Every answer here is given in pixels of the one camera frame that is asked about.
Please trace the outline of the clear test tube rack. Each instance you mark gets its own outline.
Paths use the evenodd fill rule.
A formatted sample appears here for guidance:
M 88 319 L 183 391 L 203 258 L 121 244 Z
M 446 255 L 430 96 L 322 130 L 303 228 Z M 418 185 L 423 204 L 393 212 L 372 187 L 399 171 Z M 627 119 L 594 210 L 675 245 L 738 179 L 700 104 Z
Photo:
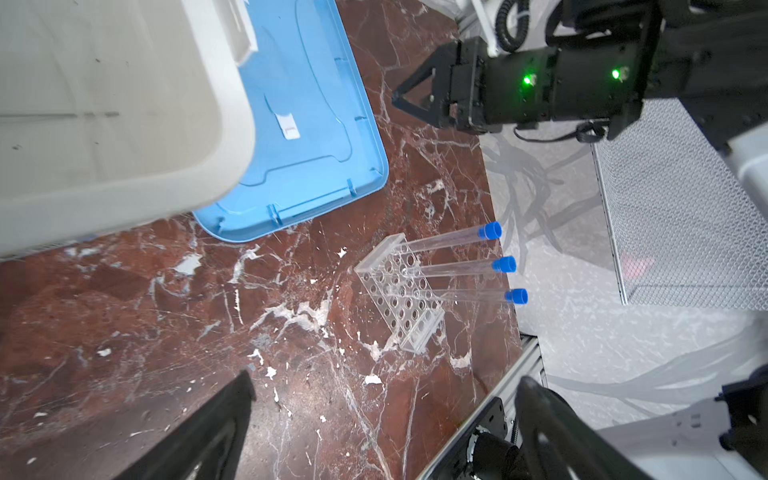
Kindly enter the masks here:
M 442 301 L 422 275 L 402 233 L 384 238 L 354 268 L 386 327 L 389 345 L 421 354 L 444 319 Z

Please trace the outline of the blue plastic bin lid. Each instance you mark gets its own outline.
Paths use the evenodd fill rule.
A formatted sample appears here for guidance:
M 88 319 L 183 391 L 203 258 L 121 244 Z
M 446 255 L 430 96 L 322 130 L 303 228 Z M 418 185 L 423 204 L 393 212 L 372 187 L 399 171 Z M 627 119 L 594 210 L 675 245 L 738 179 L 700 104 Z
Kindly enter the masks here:
M 258 50 L 239 73 L 256 143 L 237 186 L 195 211 L 245 243 L 380 190 L 389 163 L 337 5 L 251 1 Z

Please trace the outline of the pink object in basket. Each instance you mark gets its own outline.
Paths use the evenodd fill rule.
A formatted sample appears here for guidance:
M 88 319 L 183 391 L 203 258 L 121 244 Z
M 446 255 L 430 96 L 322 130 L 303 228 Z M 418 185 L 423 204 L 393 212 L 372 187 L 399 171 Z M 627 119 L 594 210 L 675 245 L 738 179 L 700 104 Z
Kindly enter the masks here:
M 633 254 L 623 253 L 619 257 L 622 276 L 625 280 L 639 280 L 646 276 L 653 268 L 655 259 L 652 257 L 638 257 Z

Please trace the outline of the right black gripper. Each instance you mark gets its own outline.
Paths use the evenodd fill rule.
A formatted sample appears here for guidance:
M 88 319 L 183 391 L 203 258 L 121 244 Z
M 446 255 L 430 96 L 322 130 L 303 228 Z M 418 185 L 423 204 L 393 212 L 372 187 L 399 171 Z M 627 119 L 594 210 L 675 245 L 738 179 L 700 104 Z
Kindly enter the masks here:
M 658 44 L 603 37 L 490 58 L 480 37 L 439 46 L 393 92 L 392 105 L 435 128 L 482 135 L 504 125 L 594 121 L 613 140 L 640 117 Z

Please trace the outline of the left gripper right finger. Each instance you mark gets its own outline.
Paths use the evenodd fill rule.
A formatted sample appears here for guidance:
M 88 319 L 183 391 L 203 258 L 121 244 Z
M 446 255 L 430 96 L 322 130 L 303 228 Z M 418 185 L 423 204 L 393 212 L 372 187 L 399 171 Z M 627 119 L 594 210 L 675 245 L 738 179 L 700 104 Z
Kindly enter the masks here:
M 557 395 L 521 378 L 515 397 L 522 450 L 533 479 L 647 479 Z

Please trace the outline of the white plastic storage bin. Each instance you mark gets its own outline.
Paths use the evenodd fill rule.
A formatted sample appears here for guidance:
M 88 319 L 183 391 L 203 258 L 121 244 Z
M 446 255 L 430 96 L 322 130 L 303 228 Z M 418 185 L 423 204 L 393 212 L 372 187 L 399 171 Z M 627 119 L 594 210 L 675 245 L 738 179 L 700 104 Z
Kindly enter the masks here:
M 209 205 L 248 167 L 242 1 L 1 5 L 1 252 Z

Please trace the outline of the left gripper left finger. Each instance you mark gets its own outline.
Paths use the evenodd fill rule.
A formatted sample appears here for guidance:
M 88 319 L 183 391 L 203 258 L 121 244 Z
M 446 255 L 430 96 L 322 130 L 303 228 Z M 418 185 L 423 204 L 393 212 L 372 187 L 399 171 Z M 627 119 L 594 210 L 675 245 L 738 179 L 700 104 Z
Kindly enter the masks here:
M 120 479 L 233 479 L 256 394 L 246 370 L 118 475 Z

